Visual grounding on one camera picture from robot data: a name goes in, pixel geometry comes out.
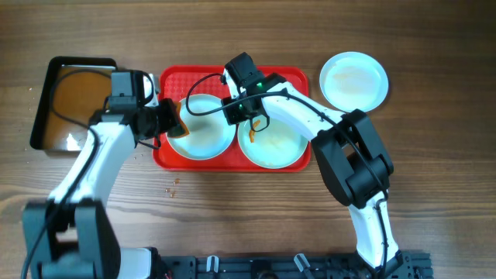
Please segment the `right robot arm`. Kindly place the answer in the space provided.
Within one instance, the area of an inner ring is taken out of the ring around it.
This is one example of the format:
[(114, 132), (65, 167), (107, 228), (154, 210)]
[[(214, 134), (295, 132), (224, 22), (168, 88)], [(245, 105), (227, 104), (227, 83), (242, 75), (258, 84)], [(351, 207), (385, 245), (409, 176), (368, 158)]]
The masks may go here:
[(376, 277), (388, 276), (399, 265), (387, 211), (394, 167), (367, 114), (326, 108), (278, 74), (245, 84), (224, 73), (220, 81), (229, 89), (222, 104), (230, 124), (262, 115), (310, 142), (325, 186), (350, 211), (358, 255)]

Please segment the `orange green sponge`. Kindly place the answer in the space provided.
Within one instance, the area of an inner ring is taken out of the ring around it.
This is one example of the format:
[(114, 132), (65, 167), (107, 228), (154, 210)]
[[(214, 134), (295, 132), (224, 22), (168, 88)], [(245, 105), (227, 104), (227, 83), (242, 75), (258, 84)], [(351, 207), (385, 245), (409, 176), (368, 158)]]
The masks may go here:
[(181, 103), (175, 102), (175, 113), (177, 116), (177, 124), (167, 131), (167, 136), (170, 138), (182, 138), (189, 135), (189, 130), (181, 119)]

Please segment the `light blue plate top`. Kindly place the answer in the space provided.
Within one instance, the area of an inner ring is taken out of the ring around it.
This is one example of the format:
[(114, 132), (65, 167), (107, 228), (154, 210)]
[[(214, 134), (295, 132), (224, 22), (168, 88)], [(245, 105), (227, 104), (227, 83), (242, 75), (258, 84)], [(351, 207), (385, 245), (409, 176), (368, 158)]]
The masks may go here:
[(383, 66), (360, 52), (338, 53), (328, 59), (319, 75), (325, 99), (344, 112), (378, 108), (388, 96), (389, 80)]

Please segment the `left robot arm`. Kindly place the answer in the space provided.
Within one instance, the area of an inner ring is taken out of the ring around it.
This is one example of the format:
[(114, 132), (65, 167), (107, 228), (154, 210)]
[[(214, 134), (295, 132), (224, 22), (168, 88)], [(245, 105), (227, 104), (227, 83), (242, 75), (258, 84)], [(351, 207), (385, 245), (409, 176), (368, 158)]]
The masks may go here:
[(112, 105), (95, 112), (83, 150), (46, 201), (31, 201), (22, 224), (27, 255), (21, 276), (158, 278), (153, 248), (122, 248), (105, 211), (112, 186), (140, 140), (181, 127), (179, 104)]

